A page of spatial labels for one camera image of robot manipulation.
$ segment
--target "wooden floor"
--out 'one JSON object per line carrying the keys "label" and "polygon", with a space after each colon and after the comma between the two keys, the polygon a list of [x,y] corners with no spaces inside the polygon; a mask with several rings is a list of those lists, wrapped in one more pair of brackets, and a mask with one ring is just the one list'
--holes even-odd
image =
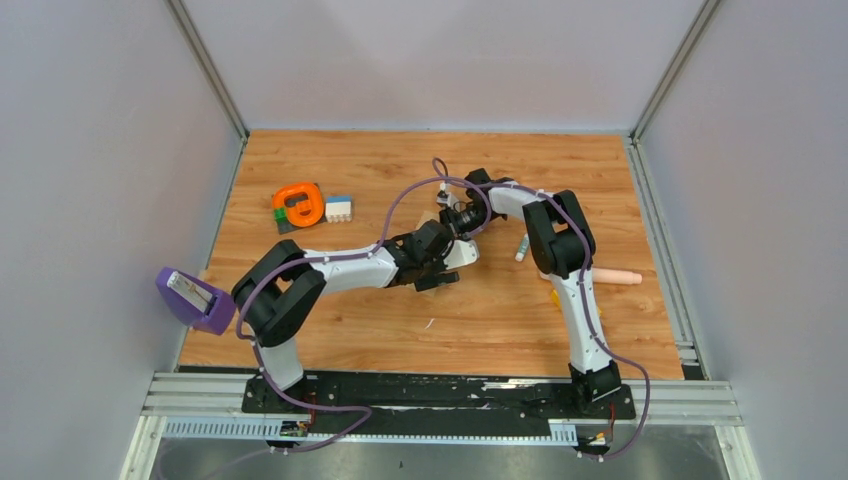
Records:
{"label": "wooden floor", "polygon": [[[283,185],[318,183],[324,195],[354,198],[351,223],[324,223],[287,235],[303,248],[362,247],[379,236],[389,204],[409,184],[433,176],[443,158],[456,176],[484,167],[492,178],[578,196],[597,242],[595,265],[642,273],[639,286],[597,285],[611,348],[651,376],[682,372],[647,244],[621,139],[465,133],[253,132],[205,279],[229,290],[281,238],[271,196]],[[437,186],[410,194],[390,235],[413,230],[437,211]],[[305,368],[457,374],[568,375],[568,337],[532,258],[515,251],[524,225],[498,220],[477,236],[481,259],[435,294],[360,289],[319,300],[297,335]],[[221,337],[189,332],[180,363],[253,366],[232,327]],[[621,365],[622,375],[638,371]]]}

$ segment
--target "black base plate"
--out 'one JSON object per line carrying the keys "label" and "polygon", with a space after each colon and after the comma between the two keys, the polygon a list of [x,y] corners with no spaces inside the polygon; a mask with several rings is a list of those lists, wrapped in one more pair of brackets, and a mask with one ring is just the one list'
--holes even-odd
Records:
{"label": "black base plate", "polygon": [[[322,405],[371,406],[374,413],[356,430],[359,434],[546,436],[550,434],[548,419],[609,420],[610,404],[615,404],[617,419],[636,418],[627,385],[585,405],[571,383],[522,378],[514,388],[491,385],[508,383],[510,378],[514,377],[310,371],[286,393]],[[397,406],[429,408],[380,408]],[[279,398],[261,376],[247,382],[242,410],[305,412]],[[361,415],[318,412],[309,431],[338,433]]]}

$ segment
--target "white robotic arm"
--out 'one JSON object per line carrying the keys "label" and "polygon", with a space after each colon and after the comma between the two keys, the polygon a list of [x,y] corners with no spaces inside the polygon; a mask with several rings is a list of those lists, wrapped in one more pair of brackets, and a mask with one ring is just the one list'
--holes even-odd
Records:
{"label": "white robotic arm", "polygon": [[[537,267],[549,275],[560,298],[560,304],[571,343],[572,379],[582,386],[585,400],[596,401],[621,386],[618,367],[595,342],[604,343],[592,284],[591,267],[586,270],[584,305],[579,293],[578,273],[585,260],[585,247],[576,242],[570,229],[556,232],[554,225],[564,223],[547,202],[537,195],[511,188],[510,179],[492,181],[485,170],[471,172],[466,180],[481,190],[468,190],[471,201],[457,210],[456,200],[445,189],[439,194],[443,205],[439,221],[425,222],[418,230],[383,242],[380,248],[319,252],[300,249],[292,240],[283,240],[265,255],[233,288],[233,298],[242,307],[252,290],[269,272],[297,258],[311,261],[279,276],[291,281],[283,292],[270,282],[256,295],[245,314],[253,329],[265,368],[281,389],[286,389],[303,376],[297,358],[294,336],[315,301],[322,295],[361,287],[386,288],[414,284],[426,290],[459,280],[457,268],[474,263],[480,256],[476,243],[468,238],[487,220],[514,217],[525,223],[530,247]],[[487,199],[480,198],[482,192]],[[594,239],[574,194],[568,190],[553,196],[588,239],[594,253]]]}
{"label": "white robotic arm", "polygon": [[[504,182],[504,185],[515,184],[514,181]],[[513,188],[493,188],[489,191],[489,200],[492,202],[492,210],[495,213],[517,218],[522,222],[524,219],[525,205],[536,203],[539,198],[529,192]],[[601,350],[589,331],[585,318],[586,309],[580,295],[578,271],[568,272],[565,277],[550,273],[548,278],[559,296],[562,315],[565,318],[565,326],[568,329],[568,341],[571,352],[571,365],[580,372],[600,371],[606,368],[612,358]],[[598,306],[595,303],[594,285],[592,283],[592,269],[586,270],[583,276],[586,291],[589,292],[588,311],[591,313],[589,321],[595,327],[598,339],[606,344],[601,319],[598,315]]]}

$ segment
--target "yellow object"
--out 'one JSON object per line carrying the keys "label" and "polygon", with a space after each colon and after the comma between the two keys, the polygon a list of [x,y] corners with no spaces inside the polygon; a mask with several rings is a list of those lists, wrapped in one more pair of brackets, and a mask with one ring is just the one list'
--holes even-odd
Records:
{"label": "yellow object", "polygon": [[[557,308],[562,308],[562,305],[559,304],[559,295],[557,295],[556,290],[551,290],[551,300],[554,301],[554,305],[556,305]],[[603,313],[604,312],[601,310],[601,307],[598,307],[598,316],[600,317]]]}

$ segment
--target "gray wall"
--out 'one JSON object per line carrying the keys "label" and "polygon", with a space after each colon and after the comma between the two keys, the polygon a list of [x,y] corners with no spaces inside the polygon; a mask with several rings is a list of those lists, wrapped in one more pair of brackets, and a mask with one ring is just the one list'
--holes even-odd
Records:
{"label": "gray wall", "polygon": [[701,0],[186,4],[251,128],[508,131],[631,128]]}
{"label": "gray wall", "polygon": [[237,139],[164,2],[0,4],[0,477],[113,479]]}
{"label": "gray wall", "polygon": [[848,3],[728,1],[644,145],[765,478],[848,456]]}

